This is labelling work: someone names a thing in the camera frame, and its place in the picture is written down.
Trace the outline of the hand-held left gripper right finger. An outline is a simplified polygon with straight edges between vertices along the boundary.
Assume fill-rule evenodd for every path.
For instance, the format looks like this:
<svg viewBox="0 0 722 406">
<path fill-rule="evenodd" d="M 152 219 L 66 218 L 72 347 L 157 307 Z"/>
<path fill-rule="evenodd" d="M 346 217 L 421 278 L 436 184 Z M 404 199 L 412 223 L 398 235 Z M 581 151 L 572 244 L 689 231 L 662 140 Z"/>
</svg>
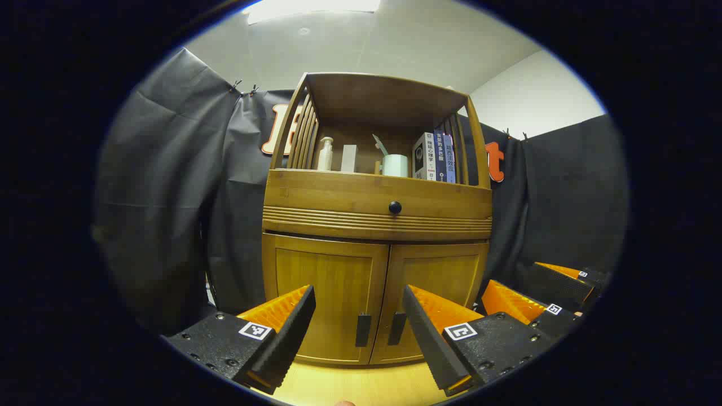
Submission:
<svg viewBox="0 0 722 406">
<path fill-rule="evenodd" d="M 413 285 L 404 287 L 403 303 L 425 362 L 447 396 L 505 378 L 556 343 L 508 312 L 483 316 Z"/>
</svg>

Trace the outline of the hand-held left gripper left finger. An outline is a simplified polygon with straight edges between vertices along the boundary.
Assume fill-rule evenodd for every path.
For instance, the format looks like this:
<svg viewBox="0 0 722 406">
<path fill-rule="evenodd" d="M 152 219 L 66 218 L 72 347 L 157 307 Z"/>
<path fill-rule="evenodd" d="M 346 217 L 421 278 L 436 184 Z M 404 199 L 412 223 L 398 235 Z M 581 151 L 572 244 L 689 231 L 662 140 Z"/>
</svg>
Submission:
<svg viewBox="0 0 722 406">
<path fill-rule="evenodd" d="M 167 338 L 212 372 L 268 395 L 282 385 L 316 308 L 305 285 L 239 315 L 217 311 Z"/>
</svg>

